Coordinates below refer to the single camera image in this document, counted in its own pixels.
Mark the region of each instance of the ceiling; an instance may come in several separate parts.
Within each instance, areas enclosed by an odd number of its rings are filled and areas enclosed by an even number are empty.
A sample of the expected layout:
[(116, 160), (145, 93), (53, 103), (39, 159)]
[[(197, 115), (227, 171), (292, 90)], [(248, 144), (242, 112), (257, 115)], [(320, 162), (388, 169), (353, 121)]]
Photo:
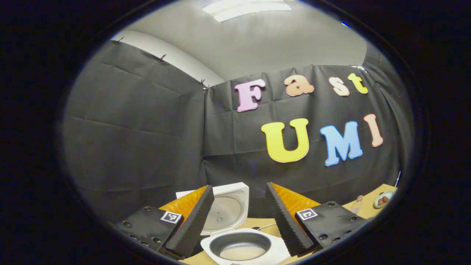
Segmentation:
[(297, 0), (291, 11), (266, 11), (218, 22), (201, 8), (216, 0), (181, 0), (125, 30), (146, 33), (193, 56), (225, 80), (302, 65), (361, 65), (366, 41)]

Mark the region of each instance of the white wall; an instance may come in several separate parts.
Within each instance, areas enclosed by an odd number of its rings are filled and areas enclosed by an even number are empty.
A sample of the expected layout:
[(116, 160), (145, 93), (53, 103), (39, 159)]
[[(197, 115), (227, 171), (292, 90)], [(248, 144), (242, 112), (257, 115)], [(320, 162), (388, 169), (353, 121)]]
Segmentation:
[(113, 41), (117, 41), (123, 36), (124, 39), (122, 39), (121, 42), (132, 45), (141, 50), (145, 50), (157, 57), (167, 54), (164, 58), (166, 62), (172, 64), (198, 81), (205, 79), (205, 85), (213, 86), (225, 82), (224, 79), (209, 69), (206, 65), (168, 42), (149, 34), (131, 30), (123, 30), (111, 39)]

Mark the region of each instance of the screw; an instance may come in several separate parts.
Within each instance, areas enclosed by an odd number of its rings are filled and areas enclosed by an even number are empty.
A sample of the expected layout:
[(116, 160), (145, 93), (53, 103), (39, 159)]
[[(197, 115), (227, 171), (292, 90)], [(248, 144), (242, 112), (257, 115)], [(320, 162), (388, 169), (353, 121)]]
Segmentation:
[(158, 237), (152, 238), (152, 241), (154, 241), (154, 242), (157, 243), (157, 244), (162, 243), (162, 240), (160, 240), (160, 238), (158, 238)]

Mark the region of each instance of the plastic bottle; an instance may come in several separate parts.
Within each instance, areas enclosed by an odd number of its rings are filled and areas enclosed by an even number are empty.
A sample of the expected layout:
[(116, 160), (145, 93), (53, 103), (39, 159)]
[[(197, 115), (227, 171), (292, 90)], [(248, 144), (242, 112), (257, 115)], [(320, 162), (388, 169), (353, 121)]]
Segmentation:
[(358, 212), (360, 211), (360, 208), (363, 204), (363, 195), (359, 195), (357, 197), (357, 201), (353, 203), (352, 205), (352, 208), (350, 209), (350, 212), (354, 213), (354, 214), (358, 214)]

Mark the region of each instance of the black fabric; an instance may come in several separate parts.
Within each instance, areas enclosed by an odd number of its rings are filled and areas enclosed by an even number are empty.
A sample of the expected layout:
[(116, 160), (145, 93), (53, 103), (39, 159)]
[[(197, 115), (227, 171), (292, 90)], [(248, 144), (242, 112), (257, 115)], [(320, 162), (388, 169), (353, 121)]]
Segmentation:
[[(361, 94), (348, 76), (355, 73), (368, 88)], [(291, 97), (283, 81), (291, 75), (303, 75), (314, 85), (310, 94)], [(333, 91), (329, 77), (339, 77), (350, 91), (341, 97)], [(266, 87), (256, 110), (239, 113), (238, 84), (263, 79)], [(352, 66), (301, 66), (263, 72), (237, 78), (211, 87), (205, 94), (204, 167), (208, 184), (213, 186), (244, 182), (250, 187), (249, 217), (271, 217), (265, 201), (265, 183), (273, 182), (294, 190), (319, 203), (335, 200), (345, 204), (381, 184), (394, 185), (399, 173), (398, 126), (391, 107), (375, 81)], [(363, 117), (376, 115), (384, 143), (372, 147), (372, 136)], [(267, 152), (264, 124), (283, 122), (283, 140), (287, 150), (298, 146), (295, 129), (289, 122), (309, 120), (309, 152), (293, 163), (278, 163)], [(326, 166), (327, 145), (320, 129), (334, 125), (344, 134), (345, 124), (358, 123), (363, 155)]]
[(176, 67), (108, 42), (77, 78), (63, 124), (65, 159), (100, 216), (122, 220), (206, 185), (203, 93)]
[[(175, 192), (204, 185), (244, 182), (250, 187), (249, 217), (272, 217), (265, 183), (274, 182), (319, 203), (350, 202), (383, 183), (394, 185), (406, 160), (412, 133), (405, 91), (397, 92), (377, 66), (301, 66), (237, 78), (202, 93), (199, 82), (176, 67), (125, 43), (107, 43), (74, 84), (64, 117), (65, 158), (79, 192), (109, 221), (122, 220), (144, 205), (161, 206)], [(363, 79), (367, 94), (348, 76)], [(304, 75), (311, 94), (290, 97), (283, 81)], [(337, 95), (329, 77), (341, 78), (350, 95)], [(234, 87), (262, 78), (256, 110), (239, 113)], [(373, 113), (384, 143), (371, 146), (363, 120)], [(278, 163), (268, 156), (261, 126), (283, 122), (286, 149), (297, 147), (296, 118), (309, 120), (309, 152), (300, 161)], [(363, 155), (326, 166), (320, 129), (358, 123)]]

